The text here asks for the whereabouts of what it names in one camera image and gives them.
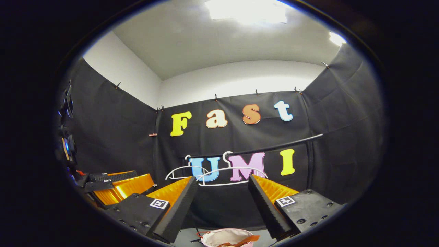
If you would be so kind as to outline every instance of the yellow letter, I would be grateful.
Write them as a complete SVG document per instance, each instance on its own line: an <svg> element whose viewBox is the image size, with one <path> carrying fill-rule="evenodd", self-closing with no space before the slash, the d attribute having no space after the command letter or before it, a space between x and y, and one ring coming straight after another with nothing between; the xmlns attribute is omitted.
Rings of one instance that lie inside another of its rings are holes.
<svg viewBox="0 0 439 247"><path fill-rule="evenodd" d="M206 126L209 129L224 127L227 125L226 115L222 110L213 110L207 114Z"/></svg>
<svg viewBox="0 0 439 247"><path fill-rule="evenodd" d="M294 149L285 149L281 151L281 156L284 159L284 168L281 171L282 176L293 174L295 171L293 168L293 153Z"/></svg>
<svg viewBox="0 0 439 247"><path fill-rule="evenodd" d="M178 113L171 116L172 119L174 119L174 122L172 124L172 132L171 136L178 136L183 135L183 130L181 128L185 129L187 127L187 120L191 119L192 113L191 112L185 112L185 113Z"/></svg>

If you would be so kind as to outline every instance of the basket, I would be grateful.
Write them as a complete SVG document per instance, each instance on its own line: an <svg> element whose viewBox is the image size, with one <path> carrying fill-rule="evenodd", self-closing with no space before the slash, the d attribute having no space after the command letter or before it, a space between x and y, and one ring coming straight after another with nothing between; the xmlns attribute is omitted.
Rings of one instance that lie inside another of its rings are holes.
<svg viewBox="0 0 439 247"><path fill-rule="evenodd" d="M249 231L235 228L213 230L210 232L205 232L203 236L201 236L200 233L202 232L197 232L197 235L201 238L201 242L206 247L217 247L220 244L227 242L233 245L235 243L239 243L246 237L253 235ZM253 247L253 242L248 242L242 245L242 247Z"/></svg>

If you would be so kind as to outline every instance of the blue letter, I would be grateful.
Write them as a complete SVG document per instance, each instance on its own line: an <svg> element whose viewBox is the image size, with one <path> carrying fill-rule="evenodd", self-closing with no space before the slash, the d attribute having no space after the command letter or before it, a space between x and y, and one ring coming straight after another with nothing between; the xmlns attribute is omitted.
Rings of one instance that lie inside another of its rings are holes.
<svg viewBox="0 0 439 247"><path fill-rule="evenodd" d="M219 157L216 158L207 158L207 160L210 162L210 168L212 169L211 171L214 170L218 170L218 161L219 161ZM189 161L191 162L191 166L196 166L196 167L192 167L192 175L194 175L197 179L203 175L203 169L199 168L201 167L201 163L203 162L204 159L189 159ZM215 179L217 179L218 175L220 174L220 172L218 171L214 171L209 175L204 176L203 178L200 179L200 181L205 181L205 182L210 182L213 181Z"/></svg>
<svg viewBox="0 0 439 247"><path fill-rule="evenodd" d="M279 111L279 115L283 121L290 121L293 119L292 114L288 114L287 108L290 108L289 104L285 104L283 100L279 101L274 105L274 107Z"/></svg>

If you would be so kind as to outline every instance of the letter m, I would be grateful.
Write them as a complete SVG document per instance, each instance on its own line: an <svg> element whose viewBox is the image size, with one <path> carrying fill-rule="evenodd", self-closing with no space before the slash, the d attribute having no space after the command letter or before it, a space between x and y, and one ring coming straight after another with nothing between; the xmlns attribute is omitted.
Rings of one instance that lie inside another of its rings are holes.
<svg viewBox="0 0 439 247"><path fill-rule="evenodd" d="M229 160L232 162L232 167L248 167L249 169L243 169L243 168L237 168L232 169L233 176L230 178L230 181L237 182L241 181L242 177L239 175L241 173L246 180L250 177L250 174L253 172L253 174L256 174L260 177L265 177L264 174L261 174L260 172L254 170L258 169L260 171L264 171L264 156L265 153L255 153L252 155L252 158L250 159L250 162L247 164L244 159L240 156L232 156L229 158Z"/></svg>

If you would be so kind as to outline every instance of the white wall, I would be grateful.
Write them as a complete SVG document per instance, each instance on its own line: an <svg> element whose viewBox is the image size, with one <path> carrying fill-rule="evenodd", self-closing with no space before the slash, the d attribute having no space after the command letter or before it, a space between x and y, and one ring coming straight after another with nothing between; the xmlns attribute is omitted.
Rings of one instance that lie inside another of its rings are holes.
<svg viewBox="0 0 439 247"><path fill-rule="evenodd" d="M304 90L324 66L291 61L235 62L194 70L164 80L158 105L166 107L242 94Z"/></svg>
<svg viewBox="0 0 439 247"><path fill-rule="evenodd" d="M162 80L115 34L109 32L85 54L85 61L103 77L143 103L156 108Z"/></svg>

